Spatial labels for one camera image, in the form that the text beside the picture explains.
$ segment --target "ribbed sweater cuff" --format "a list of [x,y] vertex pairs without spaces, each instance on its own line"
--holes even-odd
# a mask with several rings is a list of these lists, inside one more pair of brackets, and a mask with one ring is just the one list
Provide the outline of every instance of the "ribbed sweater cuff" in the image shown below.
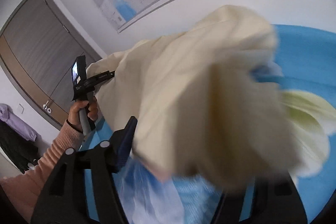
[[73,129],[67,121],[65,121],[59,135],[56,137],[56,143],[63,149],[66,150],[72,147],[78,150],[82,144],[84,135],[77,130]]

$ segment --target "door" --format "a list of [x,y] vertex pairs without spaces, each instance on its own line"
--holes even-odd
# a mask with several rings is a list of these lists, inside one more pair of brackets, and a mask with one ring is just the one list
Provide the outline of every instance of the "door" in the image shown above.
[[26,0],[16,11],[0,37],[0,54],[24,92],[40,108],[46,104],[48,115],[60,125],[72,105],[73,62],[83,54],[87,65],[96,61],[45,0]]

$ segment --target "door frame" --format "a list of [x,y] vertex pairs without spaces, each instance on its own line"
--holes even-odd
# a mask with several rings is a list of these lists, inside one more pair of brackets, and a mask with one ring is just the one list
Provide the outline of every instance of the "door frame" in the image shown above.
[[[7,19],[6,23],[0,30],[0,36],[2,36],[5,28],[11,21],[11,19],[14,17],[16,12],[21,8],[21,6],[26,2],[27,0],[22,0],[20,4],[15,8],[13,13],[10,15],[10,17]],[[68,33],[74,38],[74,40],[80,45],[80,47],[83,49],[84,52],[86,52],[94,61],[98,61],[101,59],[101,56],[95,52],[95,50],[88,44],[88,42],[80,35],[80,33],[76,30],[76,28],[70,23],[70,21],[65,17],[65,15],[61,12],[61,10],[58,8],[58,6],[55,4],[53,0],[45,0],[46,4],[50,8],[50,10],[53,12],[55,17],[61,22],[61,24],[64,26],[64,28],[68,31]],[[29,96],[28,93],[25,92],[25,90],[21,87],[19,82],[15,79],[15,77],[12,75],[8,67],[6,66],[5,62],[3,61],[2,57],[0,57],[0,66],[5,72],[6,76],[8,77],[9,81],[12,83],[12,85],[15,87],[15,89],[20,93],[20,95],[28,102],[28,104],[37,112],[39,113],[45,120],[47,120],[51,125],[53,125],[55,128],[60,130],[62,128],[62,124],[60,124],[58,121],[56,121],[54,118],[49,116],[45,110],[42,109],[41,106],[37,105],[36,102]]]

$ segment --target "finger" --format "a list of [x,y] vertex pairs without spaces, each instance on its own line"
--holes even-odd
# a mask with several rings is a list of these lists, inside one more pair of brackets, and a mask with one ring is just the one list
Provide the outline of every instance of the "finger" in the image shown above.
[[94,122],[97,121],[98,120],[98,109],[96,108],[90,111],[87,116]]
[[92,102],[89,105],[89,111],[95,110],[96,108],[98,108],[98,105],[96,102]]
[[89,101],[77,101],[72,105],[70,112],[78,113],[82,108],[86,107],[88,103]]

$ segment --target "light switch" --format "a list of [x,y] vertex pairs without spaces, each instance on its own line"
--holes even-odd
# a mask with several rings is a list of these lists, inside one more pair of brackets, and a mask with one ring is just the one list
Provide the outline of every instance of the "light switch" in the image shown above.
[[23,108],[23,106],[21,104],[19,104],[18,107],[17,107],[17,112],[22,114],[24,110],[25,109]]

